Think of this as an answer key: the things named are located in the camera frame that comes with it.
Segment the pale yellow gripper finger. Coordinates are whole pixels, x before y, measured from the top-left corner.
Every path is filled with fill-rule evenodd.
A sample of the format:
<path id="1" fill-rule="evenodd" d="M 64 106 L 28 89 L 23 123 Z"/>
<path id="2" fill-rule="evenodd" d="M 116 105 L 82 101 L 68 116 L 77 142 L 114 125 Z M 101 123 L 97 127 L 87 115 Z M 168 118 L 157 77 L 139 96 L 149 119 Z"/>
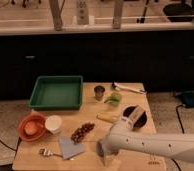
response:
<path id="1" fill-rule="evenodd" d="M 103 165 L 104 166 L 110 166 L 112 164 L 112 161 L 114 160 L 114 155 L 105 155 L 103 157 Z"/>

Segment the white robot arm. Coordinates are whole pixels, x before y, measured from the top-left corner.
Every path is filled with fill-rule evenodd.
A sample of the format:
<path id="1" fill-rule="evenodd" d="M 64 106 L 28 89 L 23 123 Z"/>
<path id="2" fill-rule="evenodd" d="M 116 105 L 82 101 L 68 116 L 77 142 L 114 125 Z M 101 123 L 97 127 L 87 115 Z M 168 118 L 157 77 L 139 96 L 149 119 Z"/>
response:
<path id="1" fill-rule="evenodd" d="M 129 118 L 120 117 L 98 141 L 98 155 L 117 155 L 123 149 L 194 163 L 194 134 L 148 134 L 132 128 Z"/>

